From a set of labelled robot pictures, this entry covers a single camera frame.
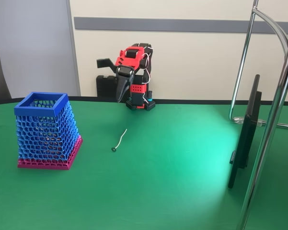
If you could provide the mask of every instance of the beige wall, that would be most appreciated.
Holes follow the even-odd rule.
[[[248,20],[252,0],[70,0],[72,17],[137,17]],[[276,21],[288,21],[288,0],[260,0],[258,9]],[[154,98],[230,100],[245,34],[74,30],[82,96],[96,96],[96,59],[116,60],[133,43],[154,47],[151,89]],[[272,100],[284,60],[276,35],[253,34],[238,99],[247,100],[255,74],[261,75],[263,100]]]

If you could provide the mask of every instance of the cable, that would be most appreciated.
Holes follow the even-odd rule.
[[[148,55],[147,53],[144,53],[143,56],[144,56],[144,55],[147,55],[147,59],[146,59],[146,68],[144,69],[144,71],[147,72],[148,77],[149,77],[149,78],[148,78],[149,80],[148,80],[148,82],[143,82],[143,84],[148,84],[148,83],[150,82],[150,79],[151,79],[150,73],[148,72],[148,69],[147,69],[148,66],[149,66],[149,55]]]
[[[145,93],[143,94],[143,99],[147,104],[149,104],[149,102],[146,100],[146,98],[144,96],[145,96]]]
[[[123,138],[123,136],[124,136],[124,134],[126,133],[126,131],[127,131],[127,129],[125,129],[123,135],[121,135],[118,145],[117,145],[116,147],[111,148],[111,150],[112,150],[113,152],[116,152],[116,149],[117,149],[118,146],[120,145],[121,139]]]
[[[149,46],[145,46],[145,47],[144,47],[144,49],[146,49],[146,48],[148,48],[148,49],[153,49],[152,47],[149,47]]]

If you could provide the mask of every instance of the metal tube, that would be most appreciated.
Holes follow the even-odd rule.
[[[266,126],[266,121],[262,121],[262,125]],[[278,123],[277,127],[279,127],[279,128],[288,128],[288,124]]]
[[[262,13],[261,11],[259,11],[257,9],[253,9],[253,12],[256,15],[258,15],[260,18],[262,18],[264,21],[266,21],[267,24],[269,24],[269,26],[274,30],[274,32],[276,33],[276,35],[278,36],[278,38],[281,42],[283,52],[285,55],[288,51],[288,35],[283,31],[283,29],[273,19],[271,19],[266,14]]]
[[[253,197],[257,190],[257,184],[261,177],[262,169],[263,169],[266,157],[267,157],[267,153],[271,146],[272,139],[274,137],[274,133],[277,127],[277,122],[279,120],[281,109],[283,107],[287,92],[288,92],[288,52],[286,54],[280,80],[277,86],[277,90],[274,96],[271,110],[269,112],[269,116],[266,122],[266,127],[265,127],[264,134],[260,143],[258,154],[255,159],[253,172],[252,172],[249,184],[248,184],[246,196],[245,196],[244,203],[242,206],[241,217],[239,219],[236,230],[245,229],[248,215],[250,212],[250,208],[253,204]]]
[[[255,9],[258,5],[258,1],[259,0],[254,0],[253,1],[253,9]],[[247,50],[248,50],[248,45],[249,45],[249,41],[250,41],[250,36],[251,36],[251,32],[253,30],[253,23],[254,23],[254,18],[255,18],[255,13],[251,12],[251,16],[250,16],[250,20],[249,20],[249,25],[248,25],[248,30],[247,30],[247,34],[246,34],[246,40],[245,40],[245,44],[244,44],[244,49],[243,49],[243,53],[242,53],[242,58],[241,58],[241,63],[240,63],[240,67],[239,67],[239,71],[238,71],[238,76],[236,78],[236,82],[235,82],[235,86],[234,86],[234,91],[233,91],[233,96],[232,96],[232,101],[231,101],[231,106],[230,106],[230,110],[229,110],[229,119],[231,121],[233,120],[232,114],[233,114],[233,108],[235,105],[235,101],[236,101],[236,96],[238,94],[238,90],[239,90],[239,85],[240,85],[240,81],[241,81],[241,77],[242,77],[242,72],[243,72],[243,68],[244,68],[244,64],[245,64],[245,60],[246,60],[246,54],[247,54]]]

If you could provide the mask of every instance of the white wire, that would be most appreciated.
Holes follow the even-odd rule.
[[[126,133],[126,131],[127,131],[127,129],[125,129],[123,135],[121,135],[120,140],[119,140],[119,143],[118,143],[118,145],[115,147],[115,149],[117,149],[118,146],[120,145],[121,139],[123,138],[123,136],[124,136],[124,134]]]
[[[143,56],[144,56],[144,55],[147,55],[147,59],[146,59],[146,68],[144,69],[144,71],[147,72],[148,77],[149,77],[149,78],[148,78],[149,80],[148,80],[148,82],[143,82],[143,84],[148,84],[148,83],[150,82],[150,79],[151,79],[150,73],[148,72],[148,69],[147,69],[148,66],[149,66],[149,55],[148,55],[147,53],[144,53]]]
[[[145,93],[143,94],[143,99],[144,99],[144,101],[147,103],[147,104],[149,104],[149,102],[145,99]]]
[[[146,48],[148,48],[148,49],[153,49],[152,47],[149,47],[149,46],[144,47],[144,49],[146,49]]]

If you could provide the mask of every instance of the green table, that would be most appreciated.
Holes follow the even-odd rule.
[[[147,112],[72,101],[83,144],[69,171],[17,168],[15,105],[0,105],[0,230],[235,229],[264,128],[228,190],[242,127],[228,120],[229,105]],[[235,114],[245,110],[237,105]],[[280,122],[288,123],[288,106]],[[288,230],[288,130],[276,131],[247,229]]]

